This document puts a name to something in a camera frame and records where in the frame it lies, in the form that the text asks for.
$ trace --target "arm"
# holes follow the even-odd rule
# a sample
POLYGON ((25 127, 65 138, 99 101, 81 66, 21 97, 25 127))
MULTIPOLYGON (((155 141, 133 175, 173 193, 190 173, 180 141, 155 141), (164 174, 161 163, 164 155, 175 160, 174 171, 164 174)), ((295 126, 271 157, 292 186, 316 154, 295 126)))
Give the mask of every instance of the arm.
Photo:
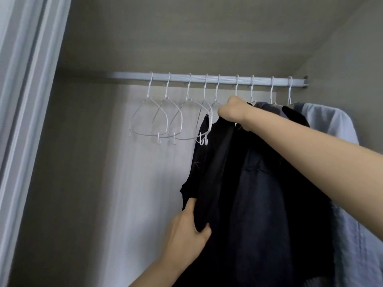
POLYGON ((206 245, 211 228, 198 232, 194 225, 194 205, 190 198, 185 209, 171 222, 160 259, 154 261, 130 287, 170 287, 182 272, 199 256, 206 245))
POLYGON ((218 115, 259 135, 334 202, 383 240, 383 156, 252 107, 236 96, 218 115))

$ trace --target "hand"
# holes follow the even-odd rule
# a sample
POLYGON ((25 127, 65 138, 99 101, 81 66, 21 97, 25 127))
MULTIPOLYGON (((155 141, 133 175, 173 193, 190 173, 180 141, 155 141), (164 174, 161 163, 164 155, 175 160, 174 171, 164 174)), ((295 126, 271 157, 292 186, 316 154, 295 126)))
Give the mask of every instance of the hand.
POLYGON ((198 232, 194 225, 196 199, 189 198, 185 209, 170 223, 160 261, 180 275, 201 253, 210 235, 209 224, 198 232))
POLYGON ((245 121, 246 113, 249 107, 251 106, 241 98, 237 96, 231 96, 227 100, 227 104, 221 106, 218 109, 218 115, 229 122, 241 124, 242 127, 248 131, 243 123, 245 121))

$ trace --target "closet door frame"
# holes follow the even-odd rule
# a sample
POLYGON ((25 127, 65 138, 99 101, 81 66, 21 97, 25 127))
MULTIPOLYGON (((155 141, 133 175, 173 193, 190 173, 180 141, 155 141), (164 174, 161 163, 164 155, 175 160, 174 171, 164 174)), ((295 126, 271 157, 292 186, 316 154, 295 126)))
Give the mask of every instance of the closet door frame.
POLYGON ((6 287, 71 0, 0 1, 0 287, 6 287))

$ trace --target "clothes rod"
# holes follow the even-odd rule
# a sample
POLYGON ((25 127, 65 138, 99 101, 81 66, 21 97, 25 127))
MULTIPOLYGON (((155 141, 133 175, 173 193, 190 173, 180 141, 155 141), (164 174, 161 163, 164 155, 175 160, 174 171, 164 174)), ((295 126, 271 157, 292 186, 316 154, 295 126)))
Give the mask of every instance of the clothes rod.
MULTIPOLYGON (((89 78, 107 78, 113 80, 146 80, 150 81, 152 74, 151 73, 141 73, 141 72, 96 72, 96 71, 87 71, 87 72, 67 72, 70 75, 89 77, 89 78)), ((157 82, 167 82, 169 80, 168 73, 153 73, 153 81, 157 82)), ((291 83, 291 78, 260 78, 260 77, 229 77, 229 76, 220 76, 219 83, 223 85, 246 85, 251 86, 271 86, 272 80, 274 86, 283 86, 288 87, 291 83)), ((190 75, 179 75, 171 74, 171 82, 181 82, 188 83, 190 81, 190 75)), ((205 83, 206 75, 192 75, 192 83, 205 83)), ((207 83, 218 83, 217 75, 208 75, 207 83)), ((293 87, 307 87, 306 78, 293 78, 293 87)))

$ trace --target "closet ceiling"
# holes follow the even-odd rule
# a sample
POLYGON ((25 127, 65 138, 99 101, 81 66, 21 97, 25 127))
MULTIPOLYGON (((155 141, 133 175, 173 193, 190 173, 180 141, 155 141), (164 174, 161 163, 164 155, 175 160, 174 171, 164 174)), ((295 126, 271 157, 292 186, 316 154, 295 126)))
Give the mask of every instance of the closet ceiling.
POLYGON ((73 0, 59 67, 292 75, 365 0, 73 0))

